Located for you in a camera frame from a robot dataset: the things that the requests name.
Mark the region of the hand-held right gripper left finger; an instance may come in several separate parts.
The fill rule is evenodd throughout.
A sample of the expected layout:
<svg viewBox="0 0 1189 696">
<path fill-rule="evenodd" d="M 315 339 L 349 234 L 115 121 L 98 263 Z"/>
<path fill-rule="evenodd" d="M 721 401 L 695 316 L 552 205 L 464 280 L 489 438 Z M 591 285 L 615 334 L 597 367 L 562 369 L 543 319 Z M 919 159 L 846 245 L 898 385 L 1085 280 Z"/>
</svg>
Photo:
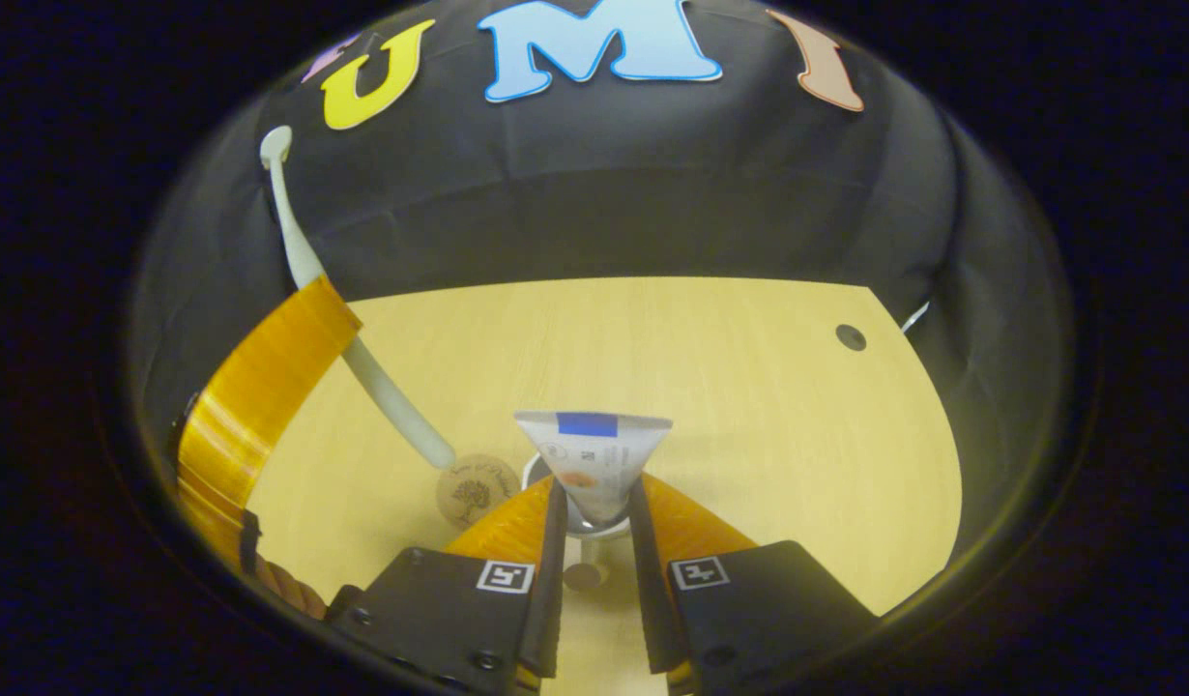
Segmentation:
<svg viewBox="0 0 1189 696">
<path fill-rule="evenodd" d="M 326 623 L 440 692 L 537 692 L 558 669 L 567 499 L 547 476 L 443 550 L 409 547 Z"/>
</svg>

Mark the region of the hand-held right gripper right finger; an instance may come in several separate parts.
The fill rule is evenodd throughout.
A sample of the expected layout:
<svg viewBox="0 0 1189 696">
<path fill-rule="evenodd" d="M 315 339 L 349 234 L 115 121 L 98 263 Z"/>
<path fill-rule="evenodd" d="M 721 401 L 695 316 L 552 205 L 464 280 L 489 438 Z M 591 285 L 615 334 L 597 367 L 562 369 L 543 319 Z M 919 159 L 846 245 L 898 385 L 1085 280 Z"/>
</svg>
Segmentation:
<svg viewBox="0 0 1189 696">
<path fill-rule="evenodd" d="M 877 628 L 799 543 L 755 543 L 660 478 L 635 481 L 628 516 L 648 661 L 671 695 L 830 692 Z"/>
</svg>

